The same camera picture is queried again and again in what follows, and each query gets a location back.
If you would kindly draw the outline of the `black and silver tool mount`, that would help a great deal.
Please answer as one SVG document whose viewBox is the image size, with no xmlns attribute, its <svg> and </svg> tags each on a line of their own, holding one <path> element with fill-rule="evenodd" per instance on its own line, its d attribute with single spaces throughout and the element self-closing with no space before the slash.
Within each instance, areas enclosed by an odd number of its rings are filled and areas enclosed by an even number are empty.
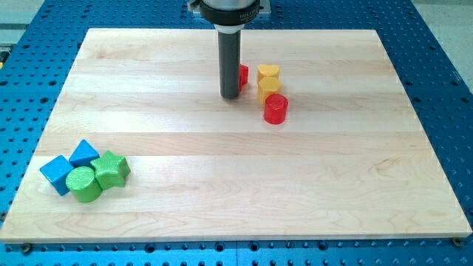
<svg viewBox="0 0 473 266">
<path fill-rule="evenodd" d="M 270 0 L 189 0 L 189 12 L 221 26 L 238 26 L 271 14 Z"/>
</svg>

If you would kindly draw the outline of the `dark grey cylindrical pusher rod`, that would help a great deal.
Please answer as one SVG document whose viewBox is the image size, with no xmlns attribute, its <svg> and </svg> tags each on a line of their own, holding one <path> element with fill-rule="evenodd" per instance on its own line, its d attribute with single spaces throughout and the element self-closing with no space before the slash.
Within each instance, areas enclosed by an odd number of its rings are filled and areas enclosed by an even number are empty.
<svg viewBox="0 0 473 266">
<path fill-rule="evenodd" d="M 224 99 L 239 95 L 241 26 L 217 25 L 220 94 Z"/>
</svg>

